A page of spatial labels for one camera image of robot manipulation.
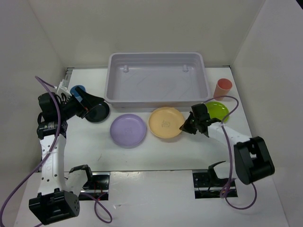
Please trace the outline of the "orange plastic plate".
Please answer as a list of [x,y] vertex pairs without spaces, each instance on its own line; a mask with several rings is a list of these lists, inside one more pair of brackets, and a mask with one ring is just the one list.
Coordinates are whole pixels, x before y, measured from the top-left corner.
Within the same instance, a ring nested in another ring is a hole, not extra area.
[[148,120],[150,131],[158,138],[171,139],[181,133],[179,129],[185,122],[183,114],[172,107],[154,110]]

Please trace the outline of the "purple plastic plate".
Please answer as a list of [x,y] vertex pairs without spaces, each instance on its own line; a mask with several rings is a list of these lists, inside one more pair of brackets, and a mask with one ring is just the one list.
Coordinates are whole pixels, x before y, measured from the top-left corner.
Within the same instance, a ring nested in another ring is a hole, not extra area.
[[141,117],[127,113],[114,119],[109,132],[115,144],[131,148],[141,144],[145,138],[147,127]]

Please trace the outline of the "coral plastic cup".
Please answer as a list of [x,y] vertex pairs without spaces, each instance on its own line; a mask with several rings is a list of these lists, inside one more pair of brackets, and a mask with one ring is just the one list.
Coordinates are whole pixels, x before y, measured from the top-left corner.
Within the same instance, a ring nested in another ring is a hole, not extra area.
[[217,81],[215,91],[214,91],[214,98],[215,100],[221,101],[226,96],[232,88],[232,82],[229,79],[219,79]]

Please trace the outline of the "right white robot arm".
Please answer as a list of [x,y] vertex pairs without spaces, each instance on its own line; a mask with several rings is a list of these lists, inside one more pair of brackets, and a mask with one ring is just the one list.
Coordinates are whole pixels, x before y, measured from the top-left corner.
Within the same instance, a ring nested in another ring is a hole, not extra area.
[[249,185],[275,173],[275,167],[263,138],[250,138],[225,126],[218,118],[211,118],[205,104],[191,107],[189,117],[180,129],[189,134],[197,132],[226,145],[233,152],[230,163],[236,175]]

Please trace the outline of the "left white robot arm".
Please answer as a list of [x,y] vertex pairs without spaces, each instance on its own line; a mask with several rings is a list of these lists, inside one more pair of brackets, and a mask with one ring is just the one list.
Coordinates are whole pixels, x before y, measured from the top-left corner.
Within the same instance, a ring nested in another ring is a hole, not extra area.
[[94,184],[88,165],[73,167],[68,178],[64,175],[67,121],[74,116],[84,118],[104,102],[103,98],[90,95],[80,87],[75,90],[80,101],[67,91],[60,96],[51,92],[38,97],[41,113],[37,135],[42,150],[42,175],[37,196],[29,200],[29,209],[43,225],[78,216],[80,192]]

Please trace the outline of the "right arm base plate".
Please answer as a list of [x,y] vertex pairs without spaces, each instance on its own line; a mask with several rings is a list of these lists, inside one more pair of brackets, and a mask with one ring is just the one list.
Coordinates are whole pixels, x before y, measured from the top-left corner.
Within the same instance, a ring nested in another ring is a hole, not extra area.
[[195,199],[220,198],[220,191],[227,183],[227,178],[218,178],[216,173],[210,177],[207,170],[193,171]]

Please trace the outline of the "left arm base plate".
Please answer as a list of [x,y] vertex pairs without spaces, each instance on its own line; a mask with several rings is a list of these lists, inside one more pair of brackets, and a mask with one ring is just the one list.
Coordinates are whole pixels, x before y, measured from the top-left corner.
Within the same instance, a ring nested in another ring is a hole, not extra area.
[[90,197],[84,195],[85,193],[98,199],[99,201],[107,201],[109,197],[109,172],[93,172],[90,182],[86,182],[80,192],[80,201],[89,201]]

